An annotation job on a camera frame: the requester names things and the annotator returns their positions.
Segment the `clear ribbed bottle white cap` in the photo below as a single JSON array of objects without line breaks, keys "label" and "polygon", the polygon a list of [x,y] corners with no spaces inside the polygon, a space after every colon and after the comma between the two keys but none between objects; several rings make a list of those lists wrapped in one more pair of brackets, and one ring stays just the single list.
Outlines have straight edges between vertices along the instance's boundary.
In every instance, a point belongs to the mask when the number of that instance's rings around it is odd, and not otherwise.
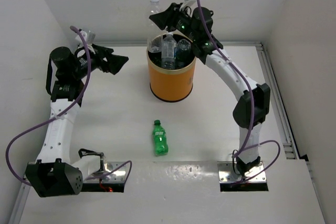
[{"label": "clear ribbed bottle white cap", "polygon": [[156,24],[149,19],[149,16],[160,13],[160,1],[150,0],[148,13],[146,14],[146,36],[147,36],[147,50],[151,53],[159,53],[162,51],[163,35],[162,31]]}]

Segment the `clear bottle white blue label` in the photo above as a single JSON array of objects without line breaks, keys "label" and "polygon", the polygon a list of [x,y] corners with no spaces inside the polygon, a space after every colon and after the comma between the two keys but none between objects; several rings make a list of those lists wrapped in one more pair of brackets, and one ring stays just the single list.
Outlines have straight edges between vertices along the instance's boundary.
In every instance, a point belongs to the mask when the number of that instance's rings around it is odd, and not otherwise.
[{"label": "clear bottle white blue label", "polygon": [[176,40],[173,33],[168,33],[162,41],[161,67],[163,69],[175,69],[175,51]]}]

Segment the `clear bottle dark green label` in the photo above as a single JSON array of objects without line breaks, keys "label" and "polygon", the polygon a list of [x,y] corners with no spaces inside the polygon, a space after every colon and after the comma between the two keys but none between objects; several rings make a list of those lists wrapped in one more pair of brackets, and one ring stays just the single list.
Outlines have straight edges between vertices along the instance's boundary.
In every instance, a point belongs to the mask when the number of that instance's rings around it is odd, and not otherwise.
[{"label": "clear bottle dark green label", "polygon": [[181,39],[176,45],[176,69],[184,68],[188,62],[188,57],[191,51],[191,43],[186,39]]}]

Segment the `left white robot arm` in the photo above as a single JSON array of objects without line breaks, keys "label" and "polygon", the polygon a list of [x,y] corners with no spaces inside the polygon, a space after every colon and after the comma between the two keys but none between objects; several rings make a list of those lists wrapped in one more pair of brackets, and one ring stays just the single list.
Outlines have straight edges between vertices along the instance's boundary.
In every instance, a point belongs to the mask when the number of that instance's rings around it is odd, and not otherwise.
[{"label": "left white robot arm", "polygon": [[70,143],[76,116],[82,105],[80,92],[83,78],[92,71],[117,74],[128,62],[126,56],[113,53],[113,49],[93,45],[86,54],[83,48],[74,53],[67,47],[54,49],[49,62],[55,64],[56,82],[50,94],[52,122],[48,123],[46,137],[36,161],[27,164],[25,175],[39,197],[77,195],[85,190],[86,180],[109,177],[107,162],[102,152],[80,149],[80,159],[70,161]]}]

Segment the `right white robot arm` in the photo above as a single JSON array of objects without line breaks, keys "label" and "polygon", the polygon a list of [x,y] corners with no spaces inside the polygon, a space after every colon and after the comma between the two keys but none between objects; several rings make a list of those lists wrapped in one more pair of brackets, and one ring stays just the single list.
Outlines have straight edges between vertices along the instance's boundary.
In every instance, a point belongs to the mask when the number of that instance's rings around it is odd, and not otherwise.
[{"label": "right white robot arm", "polygon": [[269,113],[270,87],[248,77],[227,56],[223,45],[212,35],[213,11],[197,7],[192,15],[173,3],[167,10],[150,15],[149,19],[161,30],[180,31],[192,41],[192,52],[212,69],[233,92],[237,104],[234,121],[239,126],[239,149],[234,154],[236,169],[245,175],[260,163],[259,136]]}]

